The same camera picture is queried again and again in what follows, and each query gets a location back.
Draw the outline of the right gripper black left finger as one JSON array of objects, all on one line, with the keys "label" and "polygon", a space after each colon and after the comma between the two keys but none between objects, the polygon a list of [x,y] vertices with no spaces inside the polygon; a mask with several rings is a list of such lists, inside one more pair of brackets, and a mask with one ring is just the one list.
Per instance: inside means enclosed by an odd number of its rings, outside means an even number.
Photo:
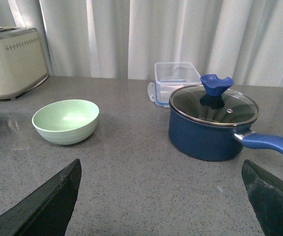
[{"label": "right gripper black left finger", "polygon": [[0,236],[63,236],[74,211],[82,176],[79,159],[0,215]]}]

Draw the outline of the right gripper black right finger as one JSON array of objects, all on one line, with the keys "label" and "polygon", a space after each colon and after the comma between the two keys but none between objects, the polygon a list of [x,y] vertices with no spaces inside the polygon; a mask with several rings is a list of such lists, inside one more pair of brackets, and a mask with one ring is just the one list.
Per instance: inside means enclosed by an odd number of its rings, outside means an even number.
[{"label": "right gripper black right finger", "polygon": [[241,175],[249,202],[266,236],[283,236],[283,181],[245,160]]}]

